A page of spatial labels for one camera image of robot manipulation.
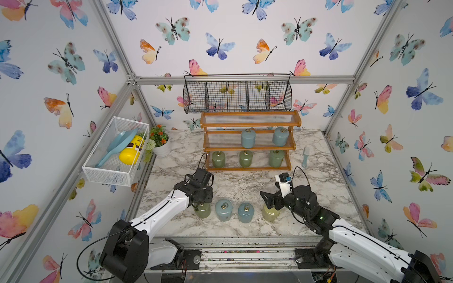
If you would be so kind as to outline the yellow tea canister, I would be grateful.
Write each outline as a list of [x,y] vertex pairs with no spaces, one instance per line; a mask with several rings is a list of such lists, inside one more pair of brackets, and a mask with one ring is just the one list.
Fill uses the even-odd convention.
[[280,211],[276,210],[274,206],[269,209],[267,205],[263,205],[262,216],[265,221],[272,223],[279,217],[279,215]]

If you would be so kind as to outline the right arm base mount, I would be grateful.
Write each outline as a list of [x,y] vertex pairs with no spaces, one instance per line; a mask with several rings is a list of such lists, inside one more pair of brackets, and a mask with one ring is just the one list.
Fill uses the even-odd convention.
[[343,248],[344,245],[323,237],[317,244],[296,248],[294,261],[298,269],[338,267],[333,256]]

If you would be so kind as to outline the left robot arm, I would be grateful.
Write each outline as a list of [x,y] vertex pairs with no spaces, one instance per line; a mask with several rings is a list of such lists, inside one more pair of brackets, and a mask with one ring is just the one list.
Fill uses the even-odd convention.
[[154,244],[151,241],[177,214],[191,206],[211,203],[213,183],[212,173],[197,168],[146,213],[128,222],[117,221],[100,254],[100,266],[123,283],[136,282],[147,269],[182,267],[185,263],[182,245],[171,239]]

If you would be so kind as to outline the light blue canister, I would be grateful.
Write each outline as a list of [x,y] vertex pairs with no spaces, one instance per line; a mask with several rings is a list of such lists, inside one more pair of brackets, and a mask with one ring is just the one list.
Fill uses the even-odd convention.
[[215,212],[217,214],[217,218],[221,222],[229,221],[232,217],[233,205],[230,200],[227,199],[220,199],[215,204]]

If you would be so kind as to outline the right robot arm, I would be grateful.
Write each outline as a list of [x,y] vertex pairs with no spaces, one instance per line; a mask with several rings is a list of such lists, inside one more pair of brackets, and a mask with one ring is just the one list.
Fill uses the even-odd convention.
[[348,221],[319,205],[309,185],[277,183],[278,192],[261,192],[266,207],[287,208],[303,224],[322,236],[313,262],[344,268],[373,283],[440,283],[426,254],[409,253],[361,232]]

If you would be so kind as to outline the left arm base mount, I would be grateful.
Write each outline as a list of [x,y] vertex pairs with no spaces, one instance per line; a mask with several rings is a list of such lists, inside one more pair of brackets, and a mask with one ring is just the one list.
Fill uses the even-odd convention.
[[184,248],[173,239],[149,245],[150,270],[199,270],[201,251]]

